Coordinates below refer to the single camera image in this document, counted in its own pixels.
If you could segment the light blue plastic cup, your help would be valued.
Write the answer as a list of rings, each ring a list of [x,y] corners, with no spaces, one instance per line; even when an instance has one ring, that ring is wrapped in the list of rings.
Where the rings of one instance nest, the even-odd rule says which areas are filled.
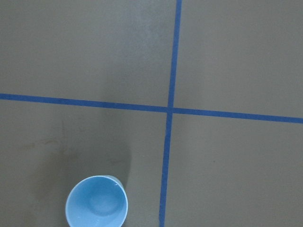
[[[128,213],[122,183],[111,175],[83,179],[70,191],[65,216],[71,227],[121,227]]]

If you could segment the brown paper table cover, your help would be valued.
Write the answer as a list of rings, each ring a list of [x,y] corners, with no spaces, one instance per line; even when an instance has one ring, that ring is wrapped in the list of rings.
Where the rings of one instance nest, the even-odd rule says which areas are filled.
[[[126,227],[302,226],[302,1],[1,1],[1,226],[92,175]]]

